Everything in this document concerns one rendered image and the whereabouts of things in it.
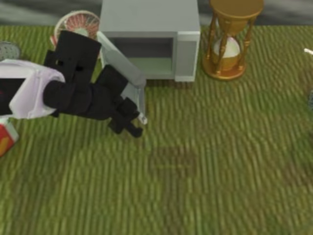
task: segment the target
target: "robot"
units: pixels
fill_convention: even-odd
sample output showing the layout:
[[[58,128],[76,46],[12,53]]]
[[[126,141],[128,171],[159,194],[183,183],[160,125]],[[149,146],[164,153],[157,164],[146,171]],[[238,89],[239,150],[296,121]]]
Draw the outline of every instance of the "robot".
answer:
[[[91,77],[101,44],[88,37],[62,31],[55,51],[48,50],[43,65],[28,61],[0,62],[0,117],[30,119],[59,114],[95,120],[111,118],[109,128],[124,129],[140,137],[143,129],[132,121],[137,105],[122,97],[129,81],[112,65],[97,80]]]

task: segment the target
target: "box opening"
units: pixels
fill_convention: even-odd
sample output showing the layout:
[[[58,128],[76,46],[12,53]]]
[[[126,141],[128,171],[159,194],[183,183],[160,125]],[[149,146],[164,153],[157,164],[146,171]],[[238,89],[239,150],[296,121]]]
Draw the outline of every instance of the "box opening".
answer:
[[[173,38],[110,38],[144,74],[173,74]]]

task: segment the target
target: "background wall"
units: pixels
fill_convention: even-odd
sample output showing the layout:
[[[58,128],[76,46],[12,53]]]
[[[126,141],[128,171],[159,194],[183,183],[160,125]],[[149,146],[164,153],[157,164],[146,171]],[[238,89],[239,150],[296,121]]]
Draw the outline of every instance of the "background wall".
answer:
[[[72,10],[100,15],[102,0],[0,0],[0,24],[54,25]],[[265,0],[257,24],[313,25],[313,0]],[[209,24],[208,0],[198,0],[200,22]]]

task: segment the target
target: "green grass floor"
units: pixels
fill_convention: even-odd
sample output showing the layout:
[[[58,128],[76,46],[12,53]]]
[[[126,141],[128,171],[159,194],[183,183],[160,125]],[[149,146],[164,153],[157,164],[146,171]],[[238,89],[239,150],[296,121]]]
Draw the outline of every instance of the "green grass floor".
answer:
[[[1,26],[0,40],[43,63],[52,31]],[[240,79],[211,79],[199,60],[192,85],[149,81],[140,139],[107,121],[14,120],[0,235],[312,235],[312,35],[257,26]]]

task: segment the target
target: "red and yellow box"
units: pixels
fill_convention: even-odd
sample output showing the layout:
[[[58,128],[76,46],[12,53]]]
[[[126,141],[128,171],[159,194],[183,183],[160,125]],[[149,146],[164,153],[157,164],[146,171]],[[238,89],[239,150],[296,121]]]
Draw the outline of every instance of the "red and yellow box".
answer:
[[[19,139],[19,134],[7,118],[0,118],[0,157]]]

